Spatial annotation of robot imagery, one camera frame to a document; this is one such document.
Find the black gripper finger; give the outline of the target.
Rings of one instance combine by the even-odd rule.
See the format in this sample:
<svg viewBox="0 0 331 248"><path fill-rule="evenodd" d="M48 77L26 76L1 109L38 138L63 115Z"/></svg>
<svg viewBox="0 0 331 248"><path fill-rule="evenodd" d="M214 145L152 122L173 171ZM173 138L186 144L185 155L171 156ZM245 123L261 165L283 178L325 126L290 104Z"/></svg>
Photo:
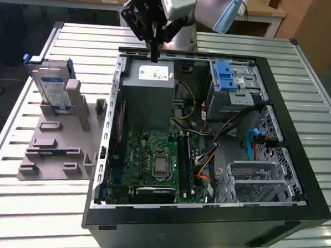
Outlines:
<svg viewBox="0 0 331 248"><path fill-rule="evenodd" d="M155 39L155 60L157 63L159 57L159 48L162 47L163 43L169 43L174 36L180 31L180 29L187 23L187 17L183 17L174 21L170 24L166 24L166 18L159 19L156 24L156 39Z"/></svg>
<svg viewBox="0 0 331 248"><path fill-rule="evenodd" d="M135 11L135 3L133 0L128 0L121 10L122 19L134 32L140 41L144 41L150 50L151 62L155 62L156 43L152 32L152 24L146 23L141 16L141 13Z"/></svg>

